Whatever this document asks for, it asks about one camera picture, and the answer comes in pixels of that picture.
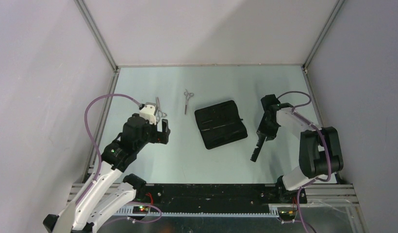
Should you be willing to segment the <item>silver thinning scissors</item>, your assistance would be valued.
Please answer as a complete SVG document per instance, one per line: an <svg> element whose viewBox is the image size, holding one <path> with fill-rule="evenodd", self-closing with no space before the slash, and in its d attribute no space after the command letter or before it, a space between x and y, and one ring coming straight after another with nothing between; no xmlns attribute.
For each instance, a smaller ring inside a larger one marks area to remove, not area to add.
<svg viewBox="0 0 398 233"><path fill-rule="evenodd" d="M160 99L159 97L155 98L155 102L156 102L156 122L160 122L162 118L167 118L167 113L164 113L161 109L161 105L160 105Z"/></svg>

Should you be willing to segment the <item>small black comb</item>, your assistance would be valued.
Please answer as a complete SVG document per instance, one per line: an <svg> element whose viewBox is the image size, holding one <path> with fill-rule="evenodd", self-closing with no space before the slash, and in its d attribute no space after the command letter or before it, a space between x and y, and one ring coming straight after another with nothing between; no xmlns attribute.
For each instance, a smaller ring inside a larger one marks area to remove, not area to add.
<svg viewBox="0 0 398 233"><path fill-rule="evenodd" d="M256 143L255 149L254 149L254 151L253 151L253 153L251 155L251 158L250 158L250 160L252 162L256 162L257 161L257 159L259 157L259 154L261 152L262 146L263 146L265 141L266 141L266 137L265 136L259 136L258 137L258 141Z"/></svg>

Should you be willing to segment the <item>black zippered tool case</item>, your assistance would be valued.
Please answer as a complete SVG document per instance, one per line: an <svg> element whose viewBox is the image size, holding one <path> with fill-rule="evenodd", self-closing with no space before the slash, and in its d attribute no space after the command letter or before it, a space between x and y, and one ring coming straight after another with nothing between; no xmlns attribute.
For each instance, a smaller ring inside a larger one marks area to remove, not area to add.
<svg viewBox="0 0 398 233"><path fill-rule="evenodd" d="M198 109L196 124L208 150L247 138L248 132L233 100Z"/></svg>

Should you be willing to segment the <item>black handled comb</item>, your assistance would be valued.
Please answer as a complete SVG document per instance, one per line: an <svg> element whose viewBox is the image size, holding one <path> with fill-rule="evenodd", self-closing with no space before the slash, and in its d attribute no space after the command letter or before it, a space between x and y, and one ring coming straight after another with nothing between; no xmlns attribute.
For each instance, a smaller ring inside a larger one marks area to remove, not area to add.
<svg viewBox="0 0 398 233"><path fill-rule="evenodd" d="M244 124L242 122L229 122L229 123L223 123L220 125L215 125L215 126L208 126L203 129L200 129L201 132L205 131L227 131L231 132L237 129L241 129L244 127Z"/></svg>

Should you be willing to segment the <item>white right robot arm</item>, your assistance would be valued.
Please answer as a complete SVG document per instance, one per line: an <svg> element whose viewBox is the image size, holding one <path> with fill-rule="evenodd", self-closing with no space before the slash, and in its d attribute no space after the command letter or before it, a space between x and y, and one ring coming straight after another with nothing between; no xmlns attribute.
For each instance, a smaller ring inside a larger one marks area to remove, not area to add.
<svg viewBox="0 0 398 233"><path fill-rule="evenodd" d="M261 98L264 111L257 128L258 142L251 161L256 162L266 141L276 138L279 128L284 128L299 140L298 166L279 178L275 190L278 201L288 203L295 190L315 181L328 182L332 174L344 167L339 135L334 127L320 128L296 111L297 107L280 102L274 94Z"/></svg>

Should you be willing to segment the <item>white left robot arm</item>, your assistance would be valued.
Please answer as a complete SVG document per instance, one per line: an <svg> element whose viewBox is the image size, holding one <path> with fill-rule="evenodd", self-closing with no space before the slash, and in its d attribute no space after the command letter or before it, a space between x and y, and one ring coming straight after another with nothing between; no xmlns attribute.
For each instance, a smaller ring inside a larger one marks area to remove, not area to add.
<svg viewBox="0 0 398 233"><path fill-rule="evenodd" d="M49 214L43 225L49 233L95 233L124 204L146 198L146 181L135 174L125 176L119 187L103 198L111 185L137 159L149 143L167 144L170 129L162 119L162 131L141 114L133 114L122 132L105 147L97 169L85 186L58 215Z"/></svg>

